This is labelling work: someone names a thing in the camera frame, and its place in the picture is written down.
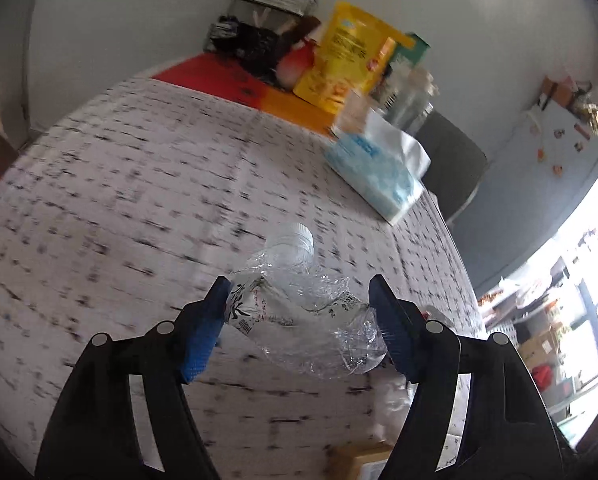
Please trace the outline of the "clear plastic jar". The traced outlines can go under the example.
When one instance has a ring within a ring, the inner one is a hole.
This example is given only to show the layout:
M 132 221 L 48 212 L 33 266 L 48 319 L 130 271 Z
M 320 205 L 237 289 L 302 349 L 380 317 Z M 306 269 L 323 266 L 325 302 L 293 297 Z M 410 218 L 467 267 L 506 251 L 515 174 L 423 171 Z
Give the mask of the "clear plastic jar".
M 406 131 L 437 94 L 433 75 L 426 68 L 415 67 L 407 73 L 394 70 L 385 81 L 379 106 L 388 124 Z

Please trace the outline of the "red bag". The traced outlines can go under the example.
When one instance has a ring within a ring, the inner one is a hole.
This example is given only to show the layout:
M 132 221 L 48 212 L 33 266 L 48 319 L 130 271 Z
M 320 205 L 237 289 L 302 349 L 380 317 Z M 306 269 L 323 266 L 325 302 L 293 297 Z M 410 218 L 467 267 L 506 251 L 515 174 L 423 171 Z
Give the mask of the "red bag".
M 549 364 L 540 364 L 531 370 L 531 376 L 539 392 L 548 390 L 554 380 L 554 370 Z

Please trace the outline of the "white refrigerator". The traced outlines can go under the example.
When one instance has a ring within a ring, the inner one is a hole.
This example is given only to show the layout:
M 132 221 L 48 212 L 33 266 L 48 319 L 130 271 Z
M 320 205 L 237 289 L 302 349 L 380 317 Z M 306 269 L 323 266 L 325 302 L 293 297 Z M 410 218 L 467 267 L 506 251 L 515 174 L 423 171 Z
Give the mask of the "white refrigerator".
M 598 178 L 598 136 L 540 96 L 493 155 L 452 234 L 477 296 L 490 292 L 558 231 Z

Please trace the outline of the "green white box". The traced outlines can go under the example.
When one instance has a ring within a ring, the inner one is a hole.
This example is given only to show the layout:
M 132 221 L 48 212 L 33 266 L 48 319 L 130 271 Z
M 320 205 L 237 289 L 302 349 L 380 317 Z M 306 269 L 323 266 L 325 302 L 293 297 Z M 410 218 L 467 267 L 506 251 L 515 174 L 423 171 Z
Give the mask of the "green white box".
M 395 85 L 402 77 L 409 75 L 410 71 L 421 62 L 429 50 L 429 43 L 418 36 L 416 32 L 407 32 L 406 38 L 412 40 L 410 44 L 397 44 L 390 60 L 381 76 L 376 88 L 377 99 L 386 101 L 395 92 Z

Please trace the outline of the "large cardboard box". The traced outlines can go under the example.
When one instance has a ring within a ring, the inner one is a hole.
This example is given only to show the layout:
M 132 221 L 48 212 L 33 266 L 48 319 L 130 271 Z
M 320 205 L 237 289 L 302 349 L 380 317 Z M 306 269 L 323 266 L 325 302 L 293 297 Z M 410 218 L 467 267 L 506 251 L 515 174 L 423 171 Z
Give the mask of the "large cardboard box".
M 518 347 L 518 353 L 528 370 L 542 365 L 556 366 L 560 355 L 560 341 L 557 331 L 549 330 L 532 336 Z

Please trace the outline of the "grey dining chair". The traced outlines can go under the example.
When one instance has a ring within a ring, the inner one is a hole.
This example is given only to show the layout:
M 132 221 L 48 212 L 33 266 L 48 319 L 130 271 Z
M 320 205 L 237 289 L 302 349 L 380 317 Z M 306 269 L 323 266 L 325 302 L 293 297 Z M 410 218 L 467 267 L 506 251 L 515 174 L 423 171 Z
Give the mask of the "grey dining chair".
M 437 197 L 444 220 L 452 222 L 476 195 L 488 159 L 472 139 L 436 110 L 427 116 L 415 139 L 430 158 L 421 182 Z

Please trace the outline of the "red orange placemat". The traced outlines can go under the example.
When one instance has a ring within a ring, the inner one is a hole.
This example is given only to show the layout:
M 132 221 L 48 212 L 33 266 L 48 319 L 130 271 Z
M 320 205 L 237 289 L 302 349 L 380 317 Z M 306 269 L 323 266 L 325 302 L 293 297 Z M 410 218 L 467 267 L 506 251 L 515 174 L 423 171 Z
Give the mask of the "red orange placemat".
M 160 70 L 154 79 L 259 110 L 322 136 L 331 134 L 333 114 L 266 84 L 248 74 L 236 61 L 213 53 L 203 53 Z

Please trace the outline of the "blue tissue pack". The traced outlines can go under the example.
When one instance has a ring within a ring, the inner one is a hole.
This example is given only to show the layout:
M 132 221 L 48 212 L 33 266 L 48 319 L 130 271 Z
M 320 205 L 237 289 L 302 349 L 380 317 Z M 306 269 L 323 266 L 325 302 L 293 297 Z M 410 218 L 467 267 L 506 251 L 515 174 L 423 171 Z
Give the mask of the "blue tissue pack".
M 325 152 L 328 166 L 394 226 L 424 191 L 430 158 L 413 136 L 369 110 L 360 133 L 343 132 Z

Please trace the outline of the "small cardboard box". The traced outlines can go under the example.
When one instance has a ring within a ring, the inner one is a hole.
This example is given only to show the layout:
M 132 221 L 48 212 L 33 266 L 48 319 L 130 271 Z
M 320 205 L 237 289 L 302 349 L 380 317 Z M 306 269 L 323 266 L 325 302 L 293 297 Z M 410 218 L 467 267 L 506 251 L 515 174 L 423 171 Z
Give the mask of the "small cardboard box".
M 327 452 L 325 478 L 329 480 L 377 480 L 391 454 L 384 442 L 349 443 Z

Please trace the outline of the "yellow snack bag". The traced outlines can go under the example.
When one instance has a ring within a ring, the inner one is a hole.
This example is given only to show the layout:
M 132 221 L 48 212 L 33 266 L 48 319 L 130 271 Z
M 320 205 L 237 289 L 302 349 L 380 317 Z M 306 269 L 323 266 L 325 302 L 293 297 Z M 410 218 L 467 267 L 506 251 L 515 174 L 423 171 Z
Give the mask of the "yellow snack bag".
M 338 114 L 351 91 L 370 92 L 399 47 L 413 48 L 412 36 L 347 1 L 336 3 L 314 64 L 293 94 L 321 110 Z

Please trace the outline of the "crushed clear plastic bottle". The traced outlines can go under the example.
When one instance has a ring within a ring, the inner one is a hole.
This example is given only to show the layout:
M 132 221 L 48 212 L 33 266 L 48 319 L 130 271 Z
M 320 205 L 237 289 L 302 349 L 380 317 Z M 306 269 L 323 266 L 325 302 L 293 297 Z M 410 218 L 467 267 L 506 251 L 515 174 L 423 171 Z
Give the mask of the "crushed clear plastic bottle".
M 285 370 L 336 379 L 374 370 L 387 356 L 374 311 L 347 278 L 316 264 L 301 223 L 280 226 L 229 281 L 226 323 Z

